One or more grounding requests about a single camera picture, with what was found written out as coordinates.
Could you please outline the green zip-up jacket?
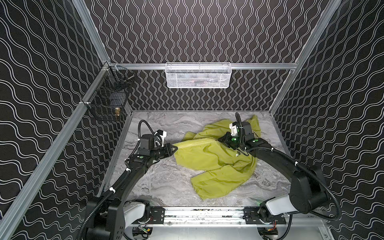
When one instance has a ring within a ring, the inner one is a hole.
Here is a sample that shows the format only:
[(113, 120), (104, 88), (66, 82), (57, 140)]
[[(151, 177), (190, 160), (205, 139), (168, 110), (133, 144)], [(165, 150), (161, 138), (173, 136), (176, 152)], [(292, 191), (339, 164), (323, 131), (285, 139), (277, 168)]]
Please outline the green zip-up jacket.
[(245, 156), (219, 142), (219, 138), (229, 132), (231, 123), (223, 119), (205, 125), (201, 132), (187, 132), (183, 140), (175, 144), (177, 164), (201, 171), (191, 178), (191, 184), (202, 200), (228, 195), (247, 182), (257, 167), (257, 158)]

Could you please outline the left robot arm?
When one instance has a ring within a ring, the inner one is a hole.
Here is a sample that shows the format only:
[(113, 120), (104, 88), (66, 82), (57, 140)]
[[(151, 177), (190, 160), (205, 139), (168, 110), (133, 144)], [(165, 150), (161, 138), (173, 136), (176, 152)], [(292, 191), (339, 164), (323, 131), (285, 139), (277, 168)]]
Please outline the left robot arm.
[(100, 197), (94, 197), (86, 206), (85, 219), (76, 238), (78, 240), (120, 240), (129, 226), (128, 214), (124, 212), (127, 197), (148, 172), (151, 166), (162, 159), (173, 156), (178, 148), (165, 142), (166, 132), (154, 131), (142, 134), (141, 127), (149, 123), (138, 123), (138, 141), (126, 159), (126, 168), (118, 180)]

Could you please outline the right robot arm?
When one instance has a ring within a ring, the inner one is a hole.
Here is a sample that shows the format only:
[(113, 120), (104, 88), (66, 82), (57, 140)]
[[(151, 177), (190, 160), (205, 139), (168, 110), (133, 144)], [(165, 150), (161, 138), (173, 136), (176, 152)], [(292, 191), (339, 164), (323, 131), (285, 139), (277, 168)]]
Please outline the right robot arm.
[(277, 150), (269, 142), (257, 136), (251, 124), (235, 114), (236, 121), (219, 142), (243, 154), (266, 162), (286, 177), (291, 184), (290, 192), (262, 202), (257, 218), (264, 223), (272, 222), (281, 214), (312, 214), (327, 221), (338, 221), (342, 210), (336, 195), (328, 187), (323, 172), (300, 163), (288, 154)]

